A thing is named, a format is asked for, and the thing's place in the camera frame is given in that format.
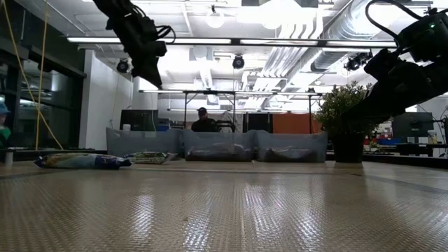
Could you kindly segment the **green potted plant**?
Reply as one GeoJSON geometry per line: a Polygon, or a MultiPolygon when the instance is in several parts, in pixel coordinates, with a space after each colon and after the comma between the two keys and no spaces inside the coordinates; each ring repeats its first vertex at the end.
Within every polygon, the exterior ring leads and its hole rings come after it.
{"type": "Polygon", "coordinates": [[[342,114],[361,102],[370,86],[359,85],[356,81],[344,86],[334,86],[323,95],[324,103],[316,112],[321,129],[328,133],[335,161],[341,163],[361,163],[365,138],[378,128],[378,122],[359,121],[348,125],[342,114]]]}

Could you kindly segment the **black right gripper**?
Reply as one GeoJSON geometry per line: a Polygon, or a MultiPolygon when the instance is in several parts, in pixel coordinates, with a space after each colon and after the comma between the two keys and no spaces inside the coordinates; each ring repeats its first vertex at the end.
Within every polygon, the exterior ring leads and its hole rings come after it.
{"type": "Polygon", "coordinates": [[[400,59],[399,54],[380,50],[364,67],[377,82],[364,98],[343,112],[348,124],[382,123],[409,106],[448,92],[448,59],[437,58],[426,66],[400,59]]]}

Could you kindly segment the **grey translucent plastic bin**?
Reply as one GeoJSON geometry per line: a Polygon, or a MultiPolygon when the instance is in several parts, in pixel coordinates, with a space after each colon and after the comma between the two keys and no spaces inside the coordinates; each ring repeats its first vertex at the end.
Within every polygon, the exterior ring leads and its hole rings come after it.
{"type": "Polygon", "coordinates": [[[256,146],[256,132],[183,131],[183,147],[187,161],[250,162],[256,146]]]}
{"type": "Polygon", "coordinates": [[[258,161],[308,162],[326,161],[328,134],[270,134],[257,131],[258,161]]]}
{"type": "Polygon", "coordinates": [[[108,154],[114,156],[146,151],[183,155],[183,131],[144,132],[106,128],[106,147],[108,154]]]}

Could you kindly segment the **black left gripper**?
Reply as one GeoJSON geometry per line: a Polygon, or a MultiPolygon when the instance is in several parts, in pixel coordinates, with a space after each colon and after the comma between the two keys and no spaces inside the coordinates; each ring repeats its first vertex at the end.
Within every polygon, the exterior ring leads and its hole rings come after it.
{"type": "Polygon", "coordinates": [[[124,51],[132,59],[132,76],[140,77],[157,89],[162,89],[158,60],[167,52],[164,41],[158,40],[154,21],[148,17],[110,17],[106,24],[119,38],[124,51]]]}

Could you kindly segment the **person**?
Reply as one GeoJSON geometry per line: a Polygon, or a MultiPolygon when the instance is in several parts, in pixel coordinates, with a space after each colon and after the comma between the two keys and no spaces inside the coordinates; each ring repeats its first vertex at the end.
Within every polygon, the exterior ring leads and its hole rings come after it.
{"type": "Polygon", "coordinates": [[[220,129],[218,127],[217,122],[208,116],[207,109],[204,107],[199,108],[198,110],[199,119],[195,121],[191,130],[194,132],[219,132],[220,129]]]}
{"type": "Polygon", "coordinates": [[[3,101],[0,101],[0,149],[8,147],[11,130],[6,126],[6,119],[10,111],[3,101]]]}

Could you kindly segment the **black aluminium rig frame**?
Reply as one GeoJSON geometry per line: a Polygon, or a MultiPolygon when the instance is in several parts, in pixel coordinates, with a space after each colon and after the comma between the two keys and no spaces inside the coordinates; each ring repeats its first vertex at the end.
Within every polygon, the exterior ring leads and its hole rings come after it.
{"type": "MultiPolygon", "coordinates": [[[[80,150],[0,149],[0,161],[4,161],[6,159],[6,155],[8,153],[13,154],[13,161],[32,161],[32,160],[38,159],[41,156],[49,155],[49,154],[56,154],[56,153],[89,153],[89,154],[106,155],[105,150],[93,150],[93,149],[80,149],[80,150]]],[[[448,158],[441,158],[441,157],[417,157],[417,156],[364,154],[363,161],[448,170],[448,158]]]]}

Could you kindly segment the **orange partition panel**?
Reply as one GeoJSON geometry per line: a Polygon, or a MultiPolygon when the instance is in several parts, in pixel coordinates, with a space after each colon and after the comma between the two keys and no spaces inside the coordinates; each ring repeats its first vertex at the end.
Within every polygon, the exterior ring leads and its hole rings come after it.
{"type": "Polygon", "coordinates": [[[321,124],[310,113],[274,114],[272,122],[275,134],[314,134],[321,131],[321,124]]]}

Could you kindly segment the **black computer monitor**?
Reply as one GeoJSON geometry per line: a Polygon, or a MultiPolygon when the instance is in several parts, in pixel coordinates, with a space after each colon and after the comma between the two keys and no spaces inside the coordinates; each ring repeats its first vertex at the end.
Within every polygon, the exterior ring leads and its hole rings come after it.
{"type": "Polygon", "coordinates": [[[395,138],[427,137],[433,125],[432,113],[406,112],[393,118],[392,133],[395,138]]]}
{"type": "Polygon", "coordinates": [[[158,110],[122,110],[121,130],[124,130],[124,125],[129,125],[131,131],[154,132],[158,126],[158,110]]]}

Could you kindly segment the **black partition panel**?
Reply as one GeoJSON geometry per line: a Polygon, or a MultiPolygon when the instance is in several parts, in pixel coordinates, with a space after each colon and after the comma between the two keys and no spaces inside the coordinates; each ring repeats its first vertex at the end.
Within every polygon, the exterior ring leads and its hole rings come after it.
{"type": "Polygon", "coordinates": [[[247,130],[272,132],[272,115],[270,113],[250,113],[247,117],[247,130]]]}

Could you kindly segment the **translucent baking mat black border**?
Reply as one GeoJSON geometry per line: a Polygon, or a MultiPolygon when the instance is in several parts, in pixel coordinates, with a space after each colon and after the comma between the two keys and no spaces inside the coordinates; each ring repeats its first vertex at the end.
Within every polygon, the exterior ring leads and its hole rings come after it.
{"type": "Polygon", "coordinates": [[[448,252],[448,190],[367,174],[0,177],[0,252],[448,252]]]}

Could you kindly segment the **black background rig frame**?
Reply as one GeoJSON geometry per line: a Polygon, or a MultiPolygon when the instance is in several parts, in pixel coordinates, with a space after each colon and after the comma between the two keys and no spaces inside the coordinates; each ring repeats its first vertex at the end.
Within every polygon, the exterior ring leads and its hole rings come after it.
{"type": "Polygon", "coordinates": [[[188,95],[189,94],[201,94],[201,95],[232,95],[233,99],[230,99],[230,103],[232,105],[232,122],[235,123],[235,115],[236,115],[236,98],[237,95],[255,95],[257,96],[273,96],[273,95],[282,95],[282,96],[303,96],[307,98],[308,101],[308,114],[309,114],[309,133],[313,133],[312,128],[312,97],[322,97],[323,93],[318,92],[273,92],[273,91],[226,91],[226,90],[183,90],[181,91],[185,95],[185,101],[184,101],[184,125],[186,125],[186,113],[187,113],[187,104],[188,104],[188,95]]]}

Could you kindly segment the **blue granola bar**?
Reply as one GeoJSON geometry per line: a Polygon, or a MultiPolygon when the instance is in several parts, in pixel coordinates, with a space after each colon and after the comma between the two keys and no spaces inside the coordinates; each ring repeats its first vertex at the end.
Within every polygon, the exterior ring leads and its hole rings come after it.
{"type": "Polygon", "coordinates": [[[131,153],[125,155],[124,158],[136,164],[162,165],[166,162],[173,160],[176,156],[177,156],[176,153],[145,151],[145,152],[131,153]]]}
{"type": "Polygon", "coordinates": [[[129,159],[95,153],[48,154],[35,160],[34,164],[48,169],[119,169],[132,166],[129,159]]]}

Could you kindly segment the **long overhead light bar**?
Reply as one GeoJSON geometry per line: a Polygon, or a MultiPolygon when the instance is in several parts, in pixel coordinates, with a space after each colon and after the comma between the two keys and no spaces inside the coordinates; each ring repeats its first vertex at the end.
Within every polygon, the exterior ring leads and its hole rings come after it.
{"type": "MultiPolygon", "coordinates": [[[[137,47],[140,42],[126,39],[122,42],[117,37],[68,36],[70,43],[95,45],[122,45],[137,47]]],[[[325,39],[285,39],[285,38],[199,38],[178,37],[161,38],[159,41],[168,46],[248,46],[248,47],[298,47],[298,48],[397,48],[394,41],[381,40],[325,40],[325,39]]]]}

